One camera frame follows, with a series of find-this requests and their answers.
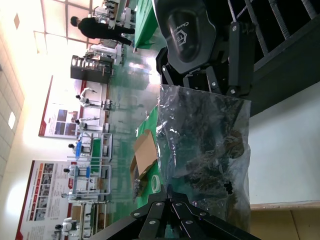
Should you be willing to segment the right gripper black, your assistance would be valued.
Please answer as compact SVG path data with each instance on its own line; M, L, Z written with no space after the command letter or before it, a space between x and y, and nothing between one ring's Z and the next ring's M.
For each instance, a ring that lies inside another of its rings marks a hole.
M250 93L255 61L254 24L233 22L216 33L202 0L154 0L152 5L166 40L168 63L179 74L209 61L206 77L210 92L230 97ZM161 67L161 83L173 85L166 65Z

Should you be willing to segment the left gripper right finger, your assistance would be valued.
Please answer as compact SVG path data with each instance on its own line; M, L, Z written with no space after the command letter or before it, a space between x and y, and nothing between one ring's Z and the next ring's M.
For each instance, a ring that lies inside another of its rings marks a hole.
M179 237L190 240L257 240L258 238L226 221L193 206L184 193L168 186L169 224Z

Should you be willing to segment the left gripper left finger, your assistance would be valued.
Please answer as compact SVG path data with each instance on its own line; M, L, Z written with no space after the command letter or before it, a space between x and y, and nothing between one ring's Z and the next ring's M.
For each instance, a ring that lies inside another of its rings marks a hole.
M160 192L148 196L147 204L131 212L129 216L107 226L91 240L156 240L165 237L169 221L170 200L163 185Z

